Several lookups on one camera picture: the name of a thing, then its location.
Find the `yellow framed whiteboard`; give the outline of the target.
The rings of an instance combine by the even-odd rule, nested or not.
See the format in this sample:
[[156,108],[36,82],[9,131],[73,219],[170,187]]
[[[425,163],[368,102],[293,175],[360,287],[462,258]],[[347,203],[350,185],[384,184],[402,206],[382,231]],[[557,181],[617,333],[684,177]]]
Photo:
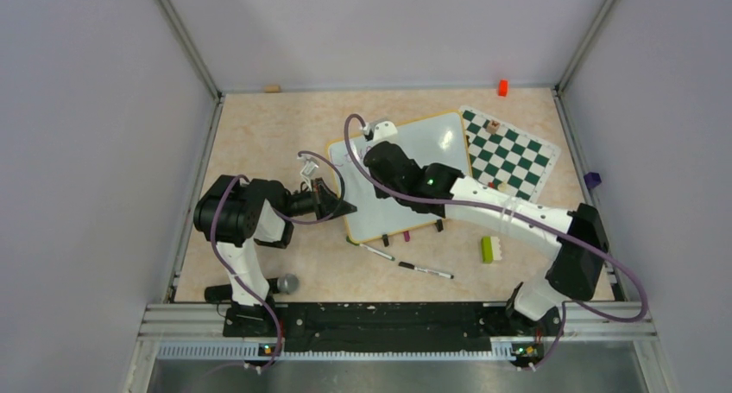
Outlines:
[[443,199],[448,177],[456,171],[470,172],[464,125],[457,112],[394,124],[395,143],[367,143],[357,130],[349,140],[325,148],[339,171],[337,190],[357,207],[357,212],[344,217],[347,235],[356,243],[442,219],[423,204],[384,193],[375,181],[399,193]]

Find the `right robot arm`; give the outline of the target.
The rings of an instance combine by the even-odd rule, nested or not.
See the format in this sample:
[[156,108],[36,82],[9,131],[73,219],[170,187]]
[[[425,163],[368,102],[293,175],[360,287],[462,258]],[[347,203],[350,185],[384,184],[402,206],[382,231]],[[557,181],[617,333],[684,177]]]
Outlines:
[[420,166],[394,143],[382,142],[363,158],[380,199],[392,198],[415,212],[484,226],[532,245],[549,260],[521,282],[505,307],[508,327],[529,334],[564,301],[590,301],[596,293],[608,239],[598,210],[541,206],[484,186],[442,163]]

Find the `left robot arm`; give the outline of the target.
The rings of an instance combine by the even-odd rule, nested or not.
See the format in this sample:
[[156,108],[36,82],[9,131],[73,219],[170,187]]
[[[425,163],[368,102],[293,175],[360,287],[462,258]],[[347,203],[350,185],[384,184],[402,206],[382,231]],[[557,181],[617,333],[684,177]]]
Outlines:
[[321,178],[312,186],[291,192],[279,181],[221,175],[199,199],[193,214],[196,231],[211,244],[229,284],[209,287],[205,300],[228,302],[225,337],[274,337],[280,321],[272,296],[296,289],[292,277],[266,279],[256,250],[260,246],[285,249],[294,226],[312,214],[317,222],[357,212]]

